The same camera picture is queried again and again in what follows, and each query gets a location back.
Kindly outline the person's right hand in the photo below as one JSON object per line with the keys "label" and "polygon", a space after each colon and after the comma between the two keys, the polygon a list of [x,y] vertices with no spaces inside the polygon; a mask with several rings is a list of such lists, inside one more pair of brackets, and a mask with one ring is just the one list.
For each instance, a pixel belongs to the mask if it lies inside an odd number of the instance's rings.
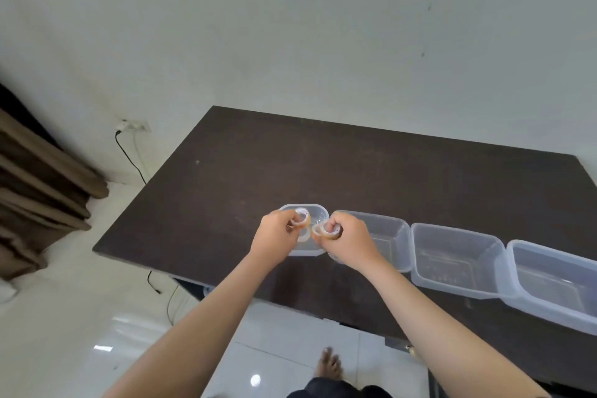
{"label": "person's right hand", "polygon": [[[324,236],[324,231],[331,232],[337,225],[341,227],[339,237],[332,239]],[[325,251],[336,257],[343,264],[365,275],[375,266],[386,263],[377,246],[369,235],[364,221],[349,213],[336,211],[320,229],[321,236],[315,239]]]}

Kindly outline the white wall outlet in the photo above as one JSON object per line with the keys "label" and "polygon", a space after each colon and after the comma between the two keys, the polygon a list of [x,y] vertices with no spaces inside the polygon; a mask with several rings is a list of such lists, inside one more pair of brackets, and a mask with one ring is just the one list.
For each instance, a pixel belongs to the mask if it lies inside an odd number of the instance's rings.
{"label": "white wall outlet", "polygon": [[148,132],[148,133],[150,133],[152,131],[148,122],[139,121],[139,120],[121,120],[119,122],[119,124],[116,126],[115,130],[118,133],[123,133],[123,132]]}

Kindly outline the clear plastic rectangular container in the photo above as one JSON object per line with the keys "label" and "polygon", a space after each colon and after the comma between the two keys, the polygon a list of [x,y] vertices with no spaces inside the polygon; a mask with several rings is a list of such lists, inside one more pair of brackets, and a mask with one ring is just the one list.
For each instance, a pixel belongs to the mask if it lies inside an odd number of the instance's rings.
{"label": "clear plastic rectangular container", "polygon": [[346,211],[367,226],[369,235],[377,250],[400,273],[409,273],[413,268],[410,251],[410,227],[406,221],[390,216]]}
{"label": "clear plastic rectangular container", "polygon": [[511,240],[498,265],[498,293],[506,305],[597,336],[597,261]]}
{"label": "clear plastic rectangular container", "polygon": [[472,299],[500,297],[506,249],[497,237],[418,222],[410,231],[414,285]]}

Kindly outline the person's dark shorts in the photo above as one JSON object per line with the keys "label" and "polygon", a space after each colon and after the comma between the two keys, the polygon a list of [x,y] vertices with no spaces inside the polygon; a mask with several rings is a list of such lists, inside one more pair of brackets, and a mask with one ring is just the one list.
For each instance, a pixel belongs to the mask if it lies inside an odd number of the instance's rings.
{"label": "person's dark shorts", "polygon": [[358,389],[341,379],[312,378],[303,389],[295,390],[287,398],[393,398],[385,389],[375,385]]}

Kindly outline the brown curtain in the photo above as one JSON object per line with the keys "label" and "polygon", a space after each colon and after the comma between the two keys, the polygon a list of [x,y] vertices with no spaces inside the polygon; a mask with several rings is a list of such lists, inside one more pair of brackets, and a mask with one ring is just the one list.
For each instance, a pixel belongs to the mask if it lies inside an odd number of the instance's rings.
{"label": "brown curtain", "polygon": [[66,153],[0,83],[0,279],[46,268],[44,251],[90,230],[89,199],[108,195],[107,182]]}

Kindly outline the small clear plastic container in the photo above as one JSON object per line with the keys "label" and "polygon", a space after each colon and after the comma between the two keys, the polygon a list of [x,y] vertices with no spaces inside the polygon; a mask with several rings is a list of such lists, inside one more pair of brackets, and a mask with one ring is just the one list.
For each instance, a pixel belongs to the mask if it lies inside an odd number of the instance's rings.
{"label": "small clear plastic container", "polygon": [[289,257],[318,257],[325,253],[313,238],[311,238],[311,227],[328,219],[328,211],[318,204],[288,204],[280,207],[280,209],[294,209],[297,207],[305,207],[311,216],[310,226],[301,230],[297,239],[297,243],[293,250],[288,254]]}

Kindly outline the clear tape roll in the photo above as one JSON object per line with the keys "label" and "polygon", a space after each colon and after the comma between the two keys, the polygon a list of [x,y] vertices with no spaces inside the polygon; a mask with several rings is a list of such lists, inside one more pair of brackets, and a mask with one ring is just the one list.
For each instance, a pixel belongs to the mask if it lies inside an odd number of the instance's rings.
{"label": "clear tape roll", "polygon": [[328,240],[336,240],[338,239],[343,232],[343,228],[341,224],[334,223],[332,224],[329,219],[321,221],[318,224],[315,224],[311,227],[311,238],[314,240],[317,239],[328,239]]}
{"label": "clear tape roll", "polygon": [[289,226],[304,229],[310,226],[310,212],[305,207],[294,208],[295,216],[289,221]]}

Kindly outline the person's bare foot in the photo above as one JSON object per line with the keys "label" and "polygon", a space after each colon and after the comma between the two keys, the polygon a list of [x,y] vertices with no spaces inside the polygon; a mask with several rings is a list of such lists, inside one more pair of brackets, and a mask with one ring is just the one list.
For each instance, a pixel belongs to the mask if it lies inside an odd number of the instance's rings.
{"label": "person's bare foot", "polygon": [[338,354],[334,353],[332,347],[326,347],[317,361],[313,378],[331,379],[340,381],[343,379],[343,368]]}

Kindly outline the person's left forearm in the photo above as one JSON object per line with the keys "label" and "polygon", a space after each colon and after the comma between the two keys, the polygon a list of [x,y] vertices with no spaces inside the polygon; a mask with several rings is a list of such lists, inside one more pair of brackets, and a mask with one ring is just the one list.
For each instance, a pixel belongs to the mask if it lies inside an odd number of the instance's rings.
{"label": "person's left forearm", "polygon": [[266,254],[251,251],[102,398],[201,398],[256,290],[272,268]]}

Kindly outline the person's left hand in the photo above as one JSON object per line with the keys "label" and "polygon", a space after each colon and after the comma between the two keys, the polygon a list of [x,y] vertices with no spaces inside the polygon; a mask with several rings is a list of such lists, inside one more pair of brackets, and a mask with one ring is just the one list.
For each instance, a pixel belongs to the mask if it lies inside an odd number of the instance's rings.
{"label": "person's left hand", "polygon": [[287,258],[297,243],[297,238],[286,238],[281,234],[280,209],[266,214],[253,238],[249,257],[257,259],[268,269]]}

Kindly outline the person's right forearm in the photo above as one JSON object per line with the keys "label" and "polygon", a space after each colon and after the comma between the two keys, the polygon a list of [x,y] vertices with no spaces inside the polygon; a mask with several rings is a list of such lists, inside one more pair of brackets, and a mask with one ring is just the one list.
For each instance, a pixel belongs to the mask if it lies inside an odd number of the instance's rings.
{"label": "person's right forearm", "polygon": [[384,258],[358,268],[449,398],[551,398],[524,371],[450,316]]}

